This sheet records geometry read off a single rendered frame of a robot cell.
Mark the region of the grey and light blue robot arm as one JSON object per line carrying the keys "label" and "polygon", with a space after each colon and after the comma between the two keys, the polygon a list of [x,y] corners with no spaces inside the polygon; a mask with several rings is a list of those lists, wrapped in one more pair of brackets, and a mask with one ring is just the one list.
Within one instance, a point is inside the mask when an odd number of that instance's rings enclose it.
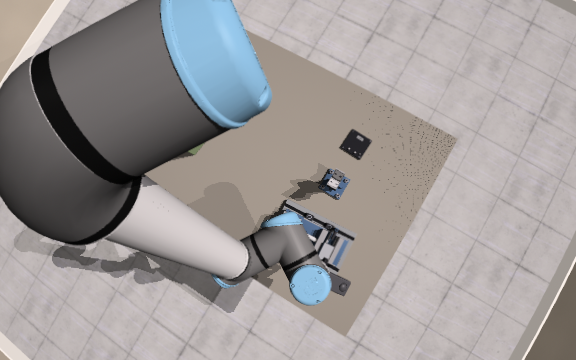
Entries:
{"label": "grey and light blue robot arm", "polygon": [[280,263],[301,304],[345,296],[295,212],[237,240],[145,175],[271,103],[231,2],[137,0],[20,64],[0,88],[0,197],[59,242],[105,239],[222,288]]}

